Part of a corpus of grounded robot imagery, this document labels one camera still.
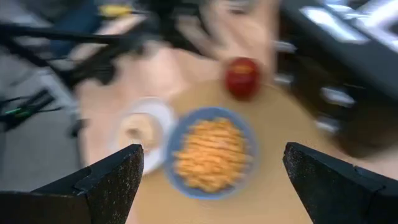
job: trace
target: blue bowl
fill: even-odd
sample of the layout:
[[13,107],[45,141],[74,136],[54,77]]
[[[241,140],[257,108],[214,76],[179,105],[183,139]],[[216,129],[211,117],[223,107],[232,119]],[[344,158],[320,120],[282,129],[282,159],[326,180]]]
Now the blue bowl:
[[[175,157],[173,156],[173,152],[182,149],[183,136],[189,132],[189,127],[193,125],[197,120],[213,120],[219,117],[228,118],[237,128],[239,128],[243,132],[244,137],[248,140],[249,144],[248,154],[252,156],[254,160],[248,164],[248,168],[245,170],[246,175],[244,176],[244,179],[240,180],[234,186],[227,187],[219,192],[211,194],[204,192],[200,189],[194,189],[184,185],[183,179],[174,172],[173,164],[175,162]],[[191,198],[196,198],[200,200],[219,200],[231,195],[232,193],[235,193],[238,189],[241,189],[243,187],[244,183],[250,176],[250,173],[253,171],[254,166],[256,165],[258,145],[252,130],[242,120],[242,118],[240,118],[240,116],[224,108],[207,107],[195,110],[180,119],[177,127],[170,135],[165,153],[165,172],[172,185],[177,190],[181,191],[183,194]]]

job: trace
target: white plate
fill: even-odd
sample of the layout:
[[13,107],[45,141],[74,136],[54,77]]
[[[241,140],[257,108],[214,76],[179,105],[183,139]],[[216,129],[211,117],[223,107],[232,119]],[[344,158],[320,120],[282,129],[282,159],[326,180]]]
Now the white plate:
[[118,143],[118,132],[122,121],[134,113],[146,113],[152,115],[159,122],[162,128],[162,139],[158,148],[152,149],[144,156],[144,171],[142,174],[146,175],[162,165],[165,159],[165,147],[169,140],[169,134],[175,126],[176,119],[173,109],[159,98],[145,97],[135,101],[131,108],[122,115],[118,125],[116,126],[116,130],[113,133],[111,141],[112,153],[121,149]]

